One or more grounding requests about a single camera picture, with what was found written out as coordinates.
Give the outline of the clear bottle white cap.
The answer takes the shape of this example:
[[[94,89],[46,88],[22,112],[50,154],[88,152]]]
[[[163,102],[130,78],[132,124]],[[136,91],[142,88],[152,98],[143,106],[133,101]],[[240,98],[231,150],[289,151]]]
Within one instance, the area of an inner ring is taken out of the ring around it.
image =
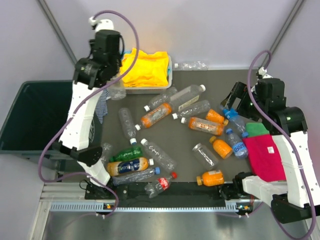
[[[118,115],[124,136],[129,140],[129,143],[131,145],[136,145],[137,130],[133,122],[130,110],[123,107],[118,111]]]

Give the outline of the orange bottle tall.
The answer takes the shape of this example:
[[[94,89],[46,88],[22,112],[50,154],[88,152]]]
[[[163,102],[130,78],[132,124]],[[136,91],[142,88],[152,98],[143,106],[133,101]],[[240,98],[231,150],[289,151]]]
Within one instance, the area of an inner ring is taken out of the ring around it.
[[[141,129],[147,129],[153,126],[155,123],[166,117],[172,112],[172,107],[169,103],[163,103],[156,109],[142,116],[139,124],[136,124],[134,127],[137,131]]]

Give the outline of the large clear bottle with label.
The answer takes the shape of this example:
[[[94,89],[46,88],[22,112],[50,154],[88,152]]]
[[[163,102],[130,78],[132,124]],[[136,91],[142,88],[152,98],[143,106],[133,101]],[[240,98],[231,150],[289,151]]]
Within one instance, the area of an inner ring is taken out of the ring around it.
[[[205,90],[206,87],[203,84],[192,84],[171,96],[168,103],[171,106],[173,112],[179,112],[195,103]]]

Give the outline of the clear jar without cap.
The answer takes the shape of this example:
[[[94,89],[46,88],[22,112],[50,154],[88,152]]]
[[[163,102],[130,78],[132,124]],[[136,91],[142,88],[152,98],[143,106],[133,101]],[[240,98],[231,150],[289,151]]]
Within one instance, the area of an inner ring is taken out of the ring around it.
[[[210,151],[210,149],[198,143],[192,149],[195,158],[204,166],[207,171],[215,169],[218,165],[218,160],[215,155]]]

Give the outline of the clear crushed bottle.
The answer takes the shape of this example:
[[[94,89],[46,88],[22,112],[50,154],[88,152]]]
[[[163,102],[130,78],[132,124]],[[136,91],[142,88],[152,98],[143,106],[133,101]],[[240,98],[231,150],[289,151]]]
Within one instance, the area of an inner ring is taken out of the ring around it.
[[[164,170],[168,173],[172,173],[175,170],[177,163],[157,144],[145,138],[143,138],[140,143],[144,147],[145,152]]]

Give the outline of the orange bottle with dark label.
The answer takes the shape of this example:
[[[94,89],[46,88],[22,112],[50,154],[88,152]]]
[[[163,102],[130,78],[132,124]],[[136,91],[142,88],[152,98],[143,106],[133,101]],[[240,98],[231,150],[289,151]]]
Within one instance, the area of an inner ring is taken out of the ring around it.
[[[115,177],[131,172],[144,171],[154,164],[152,158],[138,157],[129,161],[110,162],[106,165],[106,171],[111,177]]]

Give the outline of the red cap cola bottle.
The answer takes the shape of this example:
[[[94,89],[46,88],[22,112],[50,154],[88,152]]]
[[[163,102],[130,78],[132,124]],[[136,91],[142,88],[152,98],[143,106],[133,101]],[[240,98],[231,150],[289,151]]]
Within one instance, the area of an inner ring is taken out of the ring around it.
[[[157,195],[159,195],[160,193],[167,190],[171,186],[172,181],[174,179],[176,179],[177,176],[178,176],[177,173],[173,171],[168,176],[159,177],[155,181],[148,183],[144,187],[144,190],[145,190],[146,194],[148,195],[148,197],[150,199],[152,199],[152,198],[156,197]]]

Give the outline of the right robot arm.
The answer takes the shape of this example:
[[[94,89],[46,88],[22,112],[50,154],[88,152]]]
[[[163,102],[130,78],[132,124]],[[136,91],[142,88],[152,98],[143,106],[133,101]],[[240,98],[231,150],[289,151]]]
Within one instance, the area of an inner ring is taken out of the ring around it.
[[[239,198],[253,195],[267,204],[282,224],[320,214],[320,185],[308,149],[303,111],[286,105],[285,84],[264,78],[253,87],[236,82],[221,102],[226,117],[261,121],[268,134],[247,137],[251,172],[233,179]]]

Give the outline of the blue cap bottle by right arm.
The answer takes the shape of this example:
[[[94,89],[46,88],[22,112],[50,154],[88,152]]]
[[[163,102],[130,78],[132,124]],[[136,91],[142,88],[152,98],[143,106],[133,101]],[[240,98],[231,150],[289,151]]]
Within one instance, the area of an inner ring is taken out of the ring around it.
[[[249,133],[246,131],[246,124],[244,120],[239,116],[239,114],[233,109],[226,109],[222,110],[224,116],[231,122],[235,128],[239,131],[242,138],[247,138]]]

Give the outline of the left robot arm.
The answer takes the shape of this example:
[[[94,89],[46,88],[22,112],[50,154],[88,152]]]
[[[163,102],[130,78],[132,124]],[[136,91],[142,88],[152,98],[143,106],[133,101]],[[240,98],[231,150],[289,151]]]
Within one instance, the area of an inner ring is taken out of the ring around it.
[[[109,198],[114,191],[110,175],[102,161],[102,147],[90,145],[89,135],[101,88],[115,77],[121,65],[122,36],[115,30],[99,30],[90,40],[91,57],[83,57],[74,66],[72,97],[68,111],[70,123],[52,147],[69,155],[84,169],[96,192]]]

